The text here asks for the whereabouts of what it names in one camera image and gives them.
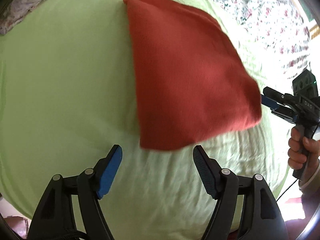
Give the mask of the person's right forearm sleeve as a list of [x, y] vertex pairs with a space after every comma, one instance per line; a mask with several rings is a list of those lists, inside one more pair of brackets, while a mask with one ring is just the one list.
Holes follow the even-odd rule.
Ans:
[[311, 218], [319, 206], [319, 160], [318, 165], [306, 182], [299, 182], [299, 189], [302, 192], [302, 205], [306, 218]]

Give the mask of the person's right hand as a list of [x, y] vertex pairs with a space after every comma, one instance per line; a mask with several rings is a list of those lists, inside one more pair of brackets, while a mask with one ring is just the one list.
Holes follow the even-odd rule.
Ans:
[[308, 180], [319, 165], [319, 141], [302, 137], [300, 132], [293, 128], [288, 145], [289, 167], [300, 170], [305, 164], [304, 177]]

